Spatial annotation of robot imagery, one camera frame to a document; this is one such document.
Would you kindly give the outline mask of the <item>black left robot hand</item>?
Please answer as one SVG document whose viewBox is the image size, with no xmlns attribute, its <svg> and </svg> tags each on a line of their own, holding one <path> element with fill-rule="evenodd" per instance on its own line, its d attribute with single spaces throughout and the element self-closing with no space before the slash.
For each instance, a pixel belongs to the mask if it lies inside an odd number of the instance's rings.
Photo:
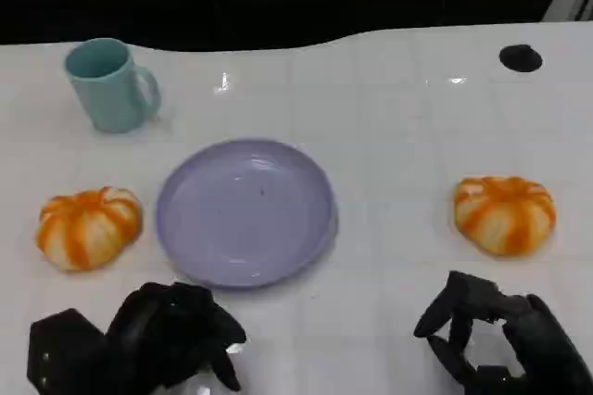
<svg viewBox="0 0 593 395">
<path fill-rule="evenodd" d="M 241 390 L 228 348 L 245 344 L 246 331 L 201 286 L 143 284 L 118 309 L 106 340 L 119 355 L 126 394 L 169 389 L 204 370 Z"/>
</svg>

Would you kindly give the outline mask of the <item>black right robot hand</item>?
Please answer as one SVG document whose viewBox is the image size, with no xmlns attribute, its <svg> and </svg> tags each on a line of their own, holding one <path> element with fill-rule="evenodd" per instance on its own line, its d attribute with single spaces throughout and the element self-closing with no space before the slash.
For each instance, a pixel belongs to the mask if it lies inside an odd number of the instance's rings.
<svg viewBox="0 0 593 395">
<path fill-rule="evenodd" d="M 512 376 L 501 365 L 472 366 L 464 352 L 475 320 L 502 321 L 504 337 L 522 366 Z M 540 297 L 505 295 L 489 280 L 451 271 L 413 335 L 427 340 L 437 360 L 465 394 L 590 394 L 592 374 Z"/>
</svg>

